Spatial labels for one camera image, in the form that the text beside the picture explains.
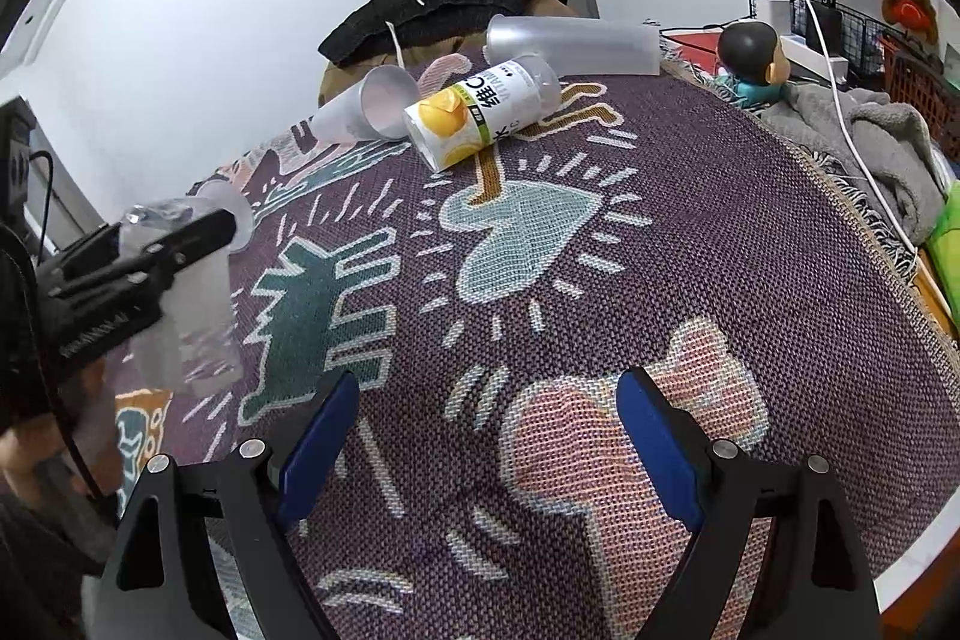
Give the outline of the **person's hand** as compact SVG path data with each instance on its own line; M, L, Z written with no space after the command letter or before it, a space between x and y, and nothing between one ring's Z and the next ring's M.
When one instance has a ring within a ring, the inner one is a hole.
M37 479L37 466L59 456L65 450L57 422L50 414L13 425L2 434L2 474L10 491L26 507L41 512L43 491ZM112 494L122 486L122 455L116 447L106 448L88 463L99 489Z

